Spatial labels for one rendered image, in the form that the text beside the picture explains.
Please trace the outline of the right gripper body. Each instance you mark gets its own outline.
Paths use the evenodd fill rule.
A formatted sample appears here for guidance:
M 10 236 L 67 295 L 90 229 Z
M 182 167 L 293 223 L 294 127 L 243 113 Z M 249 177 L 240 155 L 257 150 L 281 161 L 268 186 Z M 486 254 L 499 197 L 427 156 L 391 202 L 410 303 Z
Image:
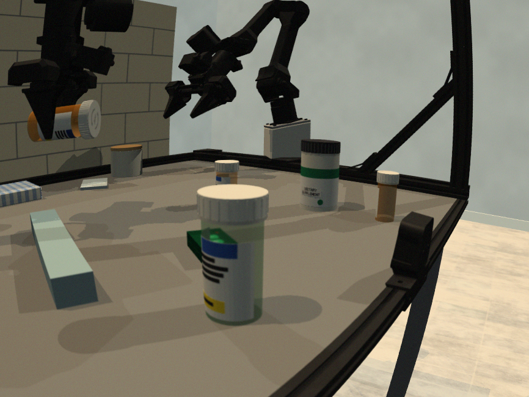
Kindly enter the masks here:
M 189 78 L 191 84 L 185 85 L 183 81 L 172 81 L 165 86 L 167 88 L 174 87 L 178 94 L 181 96 L 185 103 L 191 99 L 191 94 L 198 93 L 200 96 L 203 95 L 204 84 L 213 83 L 217 86 L 223 97 L 227 102 L 232 102 L 236 97 L 236 89 L 226 76 L 225 69 L 215 62 L 214 70 L 209 78 L 206 78 L 203 73 L 197 74 Z M 202 76 L 203 75 L 203 76 Z M 212 77 L 217 76 L 217 77 Z M 218 82 L 218 83 L 217 83 Z M 180 90 L 181 89 L 181 90 Z

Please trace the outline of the grey ribbed bottle cap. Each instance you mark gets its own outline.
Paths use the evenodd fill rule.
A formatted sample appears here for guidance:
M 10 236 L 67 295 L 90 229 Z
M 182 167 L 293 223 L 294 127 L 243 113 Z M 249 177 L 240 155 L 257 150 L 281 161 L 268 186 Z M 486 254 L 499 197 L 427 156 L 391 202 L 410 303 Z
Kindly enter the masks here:
M 94 139 L 100 132 L 101 111 L 96 100 L 84 101 L 78 114 L 78 127 L 83 139 Z

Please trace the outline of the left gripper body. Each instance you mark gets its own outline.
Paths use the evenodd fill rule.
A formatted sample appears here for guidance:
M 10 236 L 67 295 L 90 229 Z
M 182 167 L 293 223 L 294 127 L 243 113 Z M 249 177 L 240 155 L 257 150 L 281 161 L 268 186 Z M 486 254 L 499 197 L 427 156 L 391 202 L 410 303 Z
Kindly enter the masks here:
M 42 46 L 41 59 L 14 62 L 8 70 L 8 85 L 22 86 L 23 83 L 30 82 L 30 88 L 59 85 L 66 86 L 64 90 L 95 89 L 97 76 L 93 72 L 84 70 L 76 73 L 80 71 L 80 67 L 74 65 L 71 69 L 61 69 L 62 55 L 70 36 L 76 37 L 76 44 L 80 43 L 80 39 L 84 41 L 80 31 L 71 26 L 44 29 L 43 36 L 37 37 L 36 43 Z

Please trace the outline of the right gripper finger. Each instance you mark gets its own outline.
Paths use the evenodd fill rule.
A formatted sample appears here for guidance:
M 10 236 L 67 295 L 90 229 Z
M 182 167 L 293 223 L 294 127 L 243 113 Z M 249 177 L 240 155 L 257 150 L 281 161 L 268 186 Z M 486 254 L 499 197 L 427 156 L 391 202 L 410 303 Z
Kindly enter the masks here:
M 167 88 L 167 93 L 169 94 L 169 100 L 163 114 L 165 119 L 169 118 L 171 115 L 186 106 L 186 103 L 183 101 L 174 87 Z
M 227 101 L 215 84 L 204 84 L 203 95 L 193 108 L 190 116 L 191 118 L 196 118 L 197 116 L 226 103 Z

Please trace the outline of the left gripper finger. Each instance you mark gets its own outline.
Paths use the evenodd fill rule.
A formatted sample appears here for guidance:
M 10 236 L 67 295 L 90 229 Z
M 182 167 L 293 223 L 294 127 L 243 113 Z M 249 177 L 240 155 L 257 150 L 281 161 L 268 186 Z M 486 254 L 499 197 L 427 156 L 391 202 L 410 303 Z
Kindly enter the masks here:
M 64 90 L 57 99 L 56 107 L 75 105 L 77 100 L 87 91 L 88 89 Z
M 52 139 L 56 103 L 66 86 L 43 86 L 21 89 L 25 94 L 45 139 Z

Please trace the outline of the grey jar with wooden lid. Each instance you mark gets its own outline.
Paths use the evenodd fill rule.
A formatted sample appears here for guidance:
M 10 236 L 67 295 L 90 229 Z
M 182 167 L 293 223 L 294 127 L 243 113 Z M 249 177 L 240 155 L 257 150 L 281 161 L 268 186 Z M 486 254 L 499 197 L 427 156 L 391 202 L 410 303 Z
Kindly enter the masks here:
M 142 175 L 142 145 L 111 147 L 111 176 L 117 178 Z

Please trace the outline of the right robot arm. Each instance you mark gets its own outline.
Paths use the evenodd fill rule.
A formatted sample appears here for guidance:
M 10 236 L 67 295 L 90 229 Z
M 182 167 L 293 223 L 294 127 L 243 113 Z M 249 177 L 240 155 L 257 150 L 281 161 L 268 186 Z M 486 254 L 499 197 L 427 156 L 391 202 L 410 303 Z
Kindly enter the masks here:
M 186 43 L 195 53 L 185 54 L 178 67 L 190 74 L 188 78 L 202 73 L 209 78 L 215 62 L 225 69 L 226 75 L 230 70 L 232 72 L 242 70 L 243 65 L 236 57 L 251 53 L 262 30 L 273 18 L 279 18 L 282 26 L 274 52 L 270 64 L 259 69 L 255 80 L 256 87 L 264 102 L 271 104 L 274 123 L 269 125 L 302 120 L 297 118 L 293 102 L 294 98 L 299 98 L 299 89 L 290 82 L 288 65 L 297 32 L 307 20 L 309 13 L 308 5 L 303 1 L 272 0 L 265 3 L 240 31 L 225 39 L 220 40 L 212 28 L 206 25 L 188 38 Z M 283 98 L 279 98 L 282 95 Z

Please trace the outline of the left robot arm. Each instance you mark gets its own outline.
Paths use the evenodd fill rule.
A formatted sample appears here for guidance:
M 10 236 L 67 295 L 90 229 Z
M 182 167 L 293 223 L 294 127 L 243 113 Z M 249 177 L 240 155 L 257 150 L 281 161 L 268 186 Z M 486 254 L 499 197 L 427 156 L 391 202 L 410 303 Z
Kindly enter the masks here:
M 81 30 L 82 10 L 85 7 L 84 25 L 94 32 L 126 32 L 129 28 L 134 4 L 132 0 L 34 0 L 46 4 L 43 30 L 55 26 L 71 26 Z M 84 46 L 84 41 L 75 43 L 75 36 L 67 40 L 62 55 L 61 69 L 71 66 L 84 68 L 101 75 L 108 75 L 114 65 L 112 49 L 100 46 L 98 49 Z M 110 54 L 111 53 L 111 54 Z

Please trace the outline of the white supplement bottle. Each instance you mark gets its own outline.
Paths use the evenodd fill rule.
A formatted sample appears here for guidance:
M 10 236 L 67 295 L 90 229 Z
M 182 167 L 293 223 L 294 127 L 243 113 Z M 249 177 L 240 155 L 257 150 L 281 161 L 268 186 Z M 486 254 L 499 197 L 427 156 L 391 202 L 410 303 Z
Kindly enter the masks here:
M 316 212 L 337 209 L 340 145 L 335 140 L 301 139 L 300 208 Z

